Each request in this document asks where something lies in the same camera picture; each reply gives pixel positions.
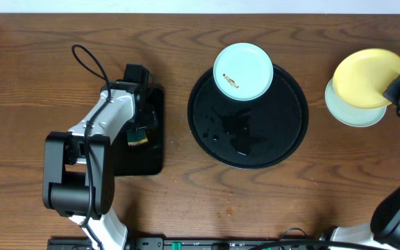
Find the green yellow sponge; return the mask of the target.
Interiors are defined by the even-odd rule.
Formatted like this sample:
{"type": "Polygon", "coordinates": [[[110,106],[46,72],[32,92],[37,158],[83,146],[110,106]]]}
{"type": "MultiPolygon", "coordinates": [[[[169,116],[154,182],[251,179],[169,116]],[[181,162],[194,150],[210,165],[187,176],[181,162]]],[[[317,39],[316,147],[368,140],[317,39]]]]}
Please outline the green yellow sponge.
{"type": "Polygon", "coordinates": [[[134,128],[127,130],[127,141],[128,146],[135,147],[141,144],[146,144],[149,140],[144,128],[134,128]]]}

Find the yellow plate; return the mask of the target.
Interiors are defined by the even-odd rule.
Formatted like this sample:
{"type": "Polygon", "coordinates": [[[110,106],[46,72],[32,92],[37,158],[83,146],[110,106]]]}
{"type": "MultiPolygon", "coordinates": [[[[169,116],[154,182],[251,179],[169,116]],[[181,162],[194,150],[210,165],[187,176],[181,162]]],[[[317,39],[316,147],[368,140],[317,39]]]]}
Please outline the yellow plate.
{"type": "Polygon", "coordinates": [[[391,104],[383,93],[399,75],[400,56],[385,49],[364,49],[337,66],[333,88],[350,106],[377,109],[391,104]]]}

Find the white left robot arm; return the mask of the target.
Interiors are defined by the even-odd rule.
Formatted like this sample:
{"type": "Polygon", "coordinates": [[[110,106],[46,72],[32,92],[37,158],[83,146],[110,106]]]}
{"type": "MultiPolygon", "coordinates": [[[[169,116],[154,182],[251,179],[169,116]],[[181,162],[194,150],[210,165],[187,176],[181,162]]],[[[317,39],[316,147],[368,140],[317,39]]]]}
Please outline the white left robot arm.
{"type": "Polygon", "coordinates": [[[89,249],[126,249],[113,208],[115,178],[163,168],[164,93],[138,83],[103,87],[91,111],[44,144],[43,203],[78,224],[89,249]]]}

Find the light green plate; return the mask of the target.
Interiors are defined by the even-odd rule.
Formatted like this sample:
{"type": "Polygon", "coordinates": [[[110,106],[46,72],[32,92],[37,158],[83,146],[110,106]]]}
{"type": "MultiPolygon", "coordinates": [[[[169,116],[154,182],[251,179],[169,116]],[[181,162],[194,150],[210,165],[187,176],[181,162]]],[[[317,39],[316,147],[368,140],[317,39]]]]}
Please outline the light green plate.
{"type": "Polygon", "coordinates": [[[378,109],[355,108],[343,102],[333,88],[333,79],[326,85],[324,99],[329,112],[339,122],[352,127],[373,126],[384,117],[387,107],[378,109]]]}
{"type": "Polygon", "coordinates": [[[215,59],[212,72],[218,89],[236,101],[261,97],[274,78],[274,67],[267,53],[244,42],[223,49],[215,59]]]}

